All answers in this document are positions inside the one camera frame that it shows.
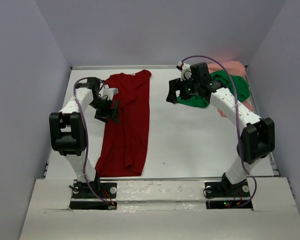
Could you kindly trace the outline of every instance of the red wire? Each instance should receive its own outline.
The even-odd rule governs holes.
[[[110,199],[112,205],[113,205],[114,207],[116,207],[114,201],[112,201],[112,199],[111,199],[111,197],[109,196],[108,192],[107,192],[105,189],[103,189],[103,191],[105,192],[105,194],[106,194],[106,195],[108,196],[108,198]]]
[[[234,200],[236,199],[236,197],[237,197],[237,194],[234,195],[234,198],[233,198],[232,202],[230,203],[230,205],[234,202]]]
[[[102,192],[102,194],[103,194],[103,198],[104,198],[104,199],[107,199],[107,197],[106,197],[105,193],[104,193],[104,192]]]
[[[242,194],[241,194],[241,191],[239,190],[239,194],[240,194],[240,201],[239,201],[239,204],[241,204],[242,202]]]

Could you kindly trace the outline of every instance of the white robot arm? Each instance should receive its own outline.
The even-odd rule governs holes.
[[[73,96],[64,108],[51,113],[49,117],[52,149],[69,161],[79,183],[86,183],[88,180],[94,183],[97,189],[100,178],[89,159],[86,161],[85,176],[83,174],[87,143],[81,114],[90,105],[96,109],[94,118],[103,122],[111,119],[118,123],[119,101],[116,101],[112,108],[113,96],[118,93],[118,89],[104,89],[101,96],[99,92],[102,82],[104,81],[96,77],[88,77],[87,82],[78,83],[75,89],[76,97]]]
[[[176,91],[179,96],[189,99],[195,95],[205,98],[210,104],[220,109],[236,126],[236,102],[230,90],[221,82],[212,80],[206,63],[188,65],[180,62],[177,68],[181,77],[169,81],[167,102],[176,104]],[[243,164],[250,172],[253,167],[275,149],[275,124],[271,118],[261,118],[247,109],[241,102],[238,104],[239,133],[243,146]],[[245,184],[247,172],[243,169],[239,148],[238,156],[231,168],[226,171],[219,184],[215,185],[215,192],[223,196],[233,196]]]

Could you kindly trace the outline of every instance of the white platform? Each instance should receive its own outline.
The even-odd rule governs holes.
[[[106,80],[110,75],[137,73],[141,69],[73,70],[64,103],[73,95],[74,82],[83,77]],[[150,69],[150,129],[147,158],[142,176],[129,179],[221,177],[237,156],[236,128],[217,109],[195,108],[166,102],[168,81],[179,78],[177,69]],[[89,133],[89,159],[95,166],[102,148],[105,124],[85,112]],[[273,176],[270,159],[252,170],[254,176]],[[71,165],[57,152],[49,157],[47,179],[76,178]]]
[[[300,240],[285,178],[257,178],[254,211],[206,209],[204,182],[192,180],[121,180],[117,210],[71,210],[72,182],[36,181],[20,240]]]

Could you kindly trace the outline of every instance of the bolt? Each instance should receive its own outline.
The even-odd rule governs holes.
[[[206,186],[205,191],[206,191],[208,194],[210,194],[210,193],[212,193],[212,189],[211,189],[211,188],[212,188],[211,186]]]
[[[79,187],[75,186],[73,189],[73,194],[78,194],[79,193]]]
[[[249,192],[249,187],[247,185],[244,185],[242,187],[242,191],[244,191],[245,193],[248,193]]]
[[[117,192],[116,187],[113,186],[113,187],[110,188],[110,193],[111,194],[115,194],[116,192]]]

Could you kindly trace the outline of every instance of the white wall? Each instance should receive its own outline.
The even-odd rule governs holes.
[[[275,122],[275,160],[300,212],[300,0],[286,1],[248,76],[261,114]]]
[[[34,0],[0,0],[0,240],[17,240],[70,69]]]
[[[71,66],[249,64],[285,0],[36,0]]]

